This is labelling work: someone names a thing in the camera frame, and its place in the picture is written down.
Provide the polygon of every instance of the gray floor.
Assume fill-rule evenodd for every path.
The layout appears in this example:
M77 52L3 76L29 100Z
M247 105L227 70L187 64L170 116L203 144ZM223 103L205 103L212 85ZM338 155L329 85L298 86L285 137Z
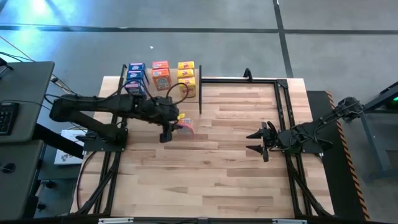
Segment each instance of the gray floor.
M3 24L101 27L189 27L276 29L272 0L84 0L8 1ZM280 0L285 29L398 29L395 0ZM104 75L118 75L129 62L180 60L203 65L204 76L239 77L249 67L256 77L286 77L278 34L99 33L0 31L0 35L36 60L55 62L54 74L82 95L98 93ZM308 90L330 90L338 101L355 96L366 102L397 81L396 35L286 35L295 78ZM20 53L0 41L0 49ZM49 93L62 94L55 86ZM40 123L54 131L42 111ZM372 123L379 124L377 119ZM360 177L371 219L398 220L398 180L364 183L374 171L359 121L344 132Z

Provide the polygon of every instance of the wooden tabletop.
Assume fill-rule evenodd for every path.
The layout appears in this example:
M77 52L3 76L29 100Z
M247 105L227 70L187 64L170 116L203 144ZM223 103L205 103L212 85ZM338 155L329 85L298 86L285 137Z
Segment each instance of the wooden tabletop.
M99 95L114 92L118 80L104 77ZM311 121L303 79L288 79L288 84L296 123ZM119 166L112 216L294 217L284 156L270 152L269 162L263 162L258 153L245 148L261 143L260 139L246 139L261 127L261 121L271 121L279 128L272 85L203 84L202 115L194 101L181 103L178 108L193 120L194 137L174 132L172 142L161 144L161 127L129 120L129 139ZM95 113L95 118L103 123L111 121L106 113ZM83 173L82 203L98 185L103 156L98 152ZM308 188L333 213L321 161L310 154L302 157ZM302 194L298 194L304 211Z

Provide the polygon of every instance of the yellow box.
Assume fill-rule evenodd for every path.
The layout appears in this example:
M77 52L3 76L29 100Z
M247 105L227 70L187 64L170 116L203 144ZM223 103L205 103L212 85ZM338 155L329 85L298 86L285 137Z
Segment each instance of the yellow box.
M185 83L188 86L188 97L194 97L196 95L197 89L195 84L195 77L180 78L178 82ZM185 96L185 94L187 94L187 87L185 87L185 85L180 85L180 91L182 93L182 96Z
M194 76L195 72L193 71L193 69L177 70L177 78L189 78Z
M193 61L190 62L179 62L178 69L194 69L195 63Z

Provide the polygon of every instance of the orange striped edge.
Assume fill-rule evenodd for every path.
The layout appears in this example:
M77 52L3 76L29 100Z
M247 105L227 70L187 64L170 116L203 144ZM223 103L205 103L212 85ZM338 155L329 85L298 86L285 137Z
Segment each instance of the orange striped edge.
M331 108L335 109L335 103L333 101L333 97L331 95L331 92L330 91L326 91L326 93L329 96L329 102L330 102ZM359 202L361 203L362 211L363 211L364 216L365 216L365 220L366 221L370 221L370 216L369 216L368 210L367 210L366 205L365 205L365 200L363 199L362 190L361 190L361 187L359 186L359 180L358 180L358 177L357 177L357 175L355 173L353 160L351 159L351 154L349 153L349 150L348 150L348 147L347 147L347 141L346 141L346 139L344 137L344 134L343 134L343 128L341 127L341 124L340 124L339 121L337 121L336 124L337 124L338 132L340 133L341 142L343 143L344 153L345 153L346 158L347 158L347 163L348 163L348 166L349 166L349 170L351 171L351 175L353 176L353 181L354 181L354 185L355 185L355 188L356 188L356 193L358 194Z

